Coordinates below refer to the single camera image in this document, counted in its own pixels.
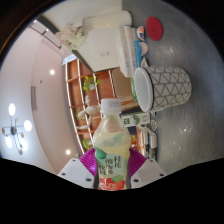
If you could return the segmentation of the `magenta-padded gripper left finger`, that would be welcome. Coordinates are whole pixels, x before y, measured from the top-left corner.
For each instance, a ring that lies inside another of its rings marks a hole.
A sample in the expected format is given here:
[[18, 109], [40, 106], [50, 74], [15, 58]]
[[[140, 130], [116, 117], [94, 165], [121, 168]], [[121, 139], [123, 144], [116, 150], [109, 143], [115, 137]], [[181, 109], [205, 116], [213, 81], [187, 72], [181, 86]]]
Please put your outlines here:
[[95, 149], [91, 148], [80, 158], [71, 158], [58, 176], [81, 187], [94, 189], [97, 177]]

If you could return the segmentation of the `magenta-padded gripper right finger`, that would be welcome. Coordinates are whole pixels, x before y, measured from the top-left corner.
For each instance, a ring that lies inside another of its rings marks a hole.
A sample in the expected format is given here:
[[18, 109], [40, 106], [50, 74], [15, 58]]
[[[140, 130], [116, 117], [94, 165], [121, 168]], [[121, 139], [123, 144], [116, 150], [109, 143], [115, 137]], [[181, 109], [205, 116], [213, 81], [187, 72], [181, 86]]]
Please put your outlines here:
[[146, 159], [140, 152], [130, 148], [128, 175], [130, 188], [140, 188], [166, 176], [155, 159]]

